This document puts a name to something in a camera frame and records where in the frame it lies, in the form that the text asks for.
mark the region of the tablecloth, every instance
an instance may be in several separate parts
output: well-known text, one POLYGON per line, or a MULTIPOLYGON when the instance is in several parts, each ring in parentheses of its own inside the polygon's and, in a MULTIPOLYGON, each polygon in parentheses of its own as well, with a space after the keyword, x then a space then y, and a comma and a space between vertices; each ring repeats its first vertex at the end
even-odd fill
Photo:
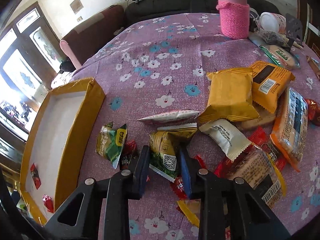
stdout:
MULTIPOLYGON (((296 79, 291 86, 304 98, 320 102, 319 82, 306 55, 319 58, 307 46, 304 50, 293 47, 292 53, 300 59, 301 69, 292 71, 296 79)), ((207 72, 250 66, 257 60, 269 61, 248 39, 225 37, 219 14, 171 15, 142 21, 124 30, 73 76, 73 80, 94 77, 106 94, 84 154, 79 182, 88 177, 106 179, 118 171, 95 153, 102 125, 113 121, 114 127, 120 127, 127 123, 128 139, 135 139, 141 149, 157 126, 136 119, 176 109, 202 112, 209 96, 207 72)), ((265 128, 268 134, 271 128, 265 128)), ((288 193, 276 203, 273 212, 291 234, 320 211, 319 135, 320 128, 309 124, 301 172, 288 164, 282 171, 288 193)), ((224 156, 214 141, 199 131, 188 151, 191 156, 199 154, 212 171, 224 156)), ((176 209, 178 197, 169 181, 152 170, 149 177, 142 199, 129 200, 131 239, 196 239, 198 228, 176 209)), ((102 209, 100 239, 103 218, 102 209)))

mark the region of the pink knitted sleeve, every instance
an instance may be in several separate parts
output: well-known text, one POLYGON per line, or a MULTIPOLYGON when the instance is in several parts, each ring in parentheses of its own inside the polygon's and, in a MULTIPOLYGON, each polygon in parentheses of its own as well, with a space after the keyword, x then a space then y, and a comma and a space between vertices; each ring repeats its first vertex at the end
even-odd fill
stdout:
POLYGON ((250 6, 218 1, 221 30, 223 35, 232 39, 245 39, 249 35, 250 6))

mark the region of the green snack package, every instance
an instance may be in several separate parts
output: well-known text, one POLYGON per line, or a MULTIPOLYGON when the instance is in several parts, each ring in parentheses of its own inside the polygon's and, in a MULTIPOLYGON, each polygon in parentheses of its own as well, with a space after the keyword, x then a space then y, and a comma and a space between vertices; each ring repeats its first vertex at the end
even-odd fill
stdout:
POLYGON ((96 152, 111 161, 113 168, 116 169, 127 138, 127 124, 117 130, 112 127, 113 122, 101 127, 96 152))
POLYGON ((189 143, 197 131, 196 123, 160 127, 150 136, 150 169, 174 182, 180 171, 177 166, 176 150, 179 143, 189 143))

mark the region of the orange snack package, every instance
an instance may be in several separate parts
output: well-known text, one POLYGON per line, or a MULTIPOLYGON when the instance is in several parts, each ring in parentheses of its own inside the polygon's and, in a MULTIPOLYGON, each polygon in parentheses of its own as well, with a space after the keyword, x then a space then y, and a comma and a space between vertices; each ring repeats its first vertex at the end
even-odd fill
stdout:
POLYGON ((252 69, 230 68, 207 73, 211 90, 205 111, 198 117, 200 123, 228 119, 231 122, 259 118, 252 106, 252 69))
POLYGON ((308 128, 308 104, 292 88, 281 96, 275 124, 270 134, 271 142, 296 170, 302 160, 308 128))
POLYGON ((277 109, 277 101, 295 76, 284 68, 264 61, 251 65, 253 69, 252 100, 270 113, 277 109))

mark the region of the yellow label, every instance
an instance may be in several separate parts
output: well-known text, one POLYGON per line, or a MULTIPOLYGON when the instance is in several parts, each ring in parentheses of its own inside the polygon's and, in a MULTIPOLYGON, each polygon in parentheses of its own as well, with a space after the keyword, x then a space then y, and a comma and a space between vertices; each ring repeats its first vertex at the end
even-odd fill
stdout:
POLYGON ((121 147, 124 144, 125 137, 127 136, 126 129, 118 129, 116 135, 116 145, 121 147))

